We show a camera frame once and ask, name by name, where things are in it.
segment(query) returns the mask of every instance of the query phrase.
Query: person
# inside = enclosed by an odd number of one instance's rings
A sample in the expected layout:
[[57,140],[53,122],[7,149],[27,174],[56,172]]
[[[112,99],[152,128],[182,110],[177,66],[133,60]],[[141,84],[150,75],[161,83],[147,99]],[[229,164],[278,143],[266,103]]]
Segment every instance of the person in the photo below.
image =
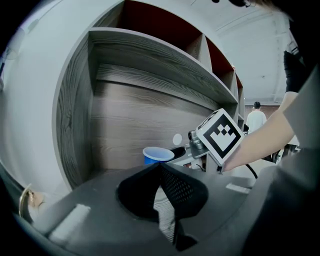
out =
[[249,127],[248,134],[258,130],[266,121],[266,115],[261,111],[261,104],[256,101],[253,104],[253,111],[246,118],[246,125]]
[[229,0],[238,7],[257,5],[268,10],[281,11],[289,18],[291,42],[284,52],[286,92],[279,107],[257,131],[246,136],[239,147],[224,163],[223,171],[252,163],[283,149],[293,138],[294,131],[284,111],[295,100],[319,58],[319,25],[316,6],[313,3],[291,0]]

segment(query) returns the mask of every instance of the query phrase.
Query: black sleeve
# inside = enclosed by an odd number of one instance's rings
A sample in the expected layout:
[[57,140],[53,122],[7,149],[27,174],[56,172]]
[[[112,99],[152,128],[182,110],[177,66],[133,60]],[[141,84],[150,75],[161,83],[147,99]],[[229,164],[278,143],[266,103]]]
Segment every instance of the black sleeve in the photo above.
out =
[[308,78],[306,67],[291,53],[284,51],[286,92],[298,93]]

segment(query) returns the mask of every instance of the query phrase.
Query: black cable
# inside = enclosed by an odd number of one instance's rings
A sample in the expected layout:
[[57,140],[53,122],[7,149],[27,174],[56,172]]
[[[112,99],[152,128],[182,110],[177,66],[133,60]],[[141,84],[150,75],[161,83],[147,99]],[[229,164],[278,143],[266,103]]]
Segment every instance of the black cable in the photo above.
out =
[[199,166],[200,167],[200,169],[201,169],[201,171],[203,171],[203,172],[205,172],[206,170],[205,169],[203,169],[199,164],[196,164],[196,166]]
[[258,175],[256,174],[256,172],[254,171],[254,169],[252,169],[252,167],[249,164],[245,165],[246,167],[249,168],[249,170],[252,172],[253,176],[258,179]]

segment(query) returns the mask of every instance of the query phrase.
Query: wooden shelf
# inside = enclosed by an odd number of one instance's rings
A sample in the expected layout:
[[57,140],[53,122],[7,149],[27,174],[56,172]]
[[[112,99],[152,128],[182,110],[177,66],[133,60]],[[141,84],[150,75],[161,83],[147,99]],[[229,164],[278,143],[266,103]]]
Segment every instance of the wooden shelf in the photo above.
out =
[[147,34],[109,27],[89,31],[99,63],[146,71],[206,95],[217,103],[237,98],[199,61],[183,50]]
[[200,35],[195,41],[193,41],[186,48],[185,52],[202,63],[210,72],[212,71],[208,43],[204,34]]
[[239,114],[241,116],[245,116],[245,98],[244,98],[244,92],[243,88],[238,87],[238,102],[239,102]]
[[204,33],[165,9],[125,0],[74,46],[56,109],[61,164],[72,188],[91,170],[143,164],[224,108],[243,129],[243,86]]
[[96,79],[143,87],[169,94],[212,111],[220,108],[212,99],[183,84],[131,67],[102,63],[98,68]]
[[238,114],[238,121],[244,121],[244,120],[245,120],[244,117],[242,115]]

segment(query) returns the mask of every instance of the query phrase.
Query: white ceiling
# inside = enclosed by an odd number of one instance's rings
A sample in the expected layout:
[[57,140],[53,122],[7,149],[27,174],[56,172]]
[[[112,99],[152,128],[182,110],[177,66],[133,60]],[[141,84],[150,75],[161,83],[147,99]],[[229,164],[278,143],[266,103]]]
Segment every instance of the white ceiling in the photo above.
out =
[[228,0],[176,1],[190,5],[210,23],[242,81],[247,105],[282,102],[286,89],[283,55],[289,41],[289,21],[283,14],[258,6],[236,7]]

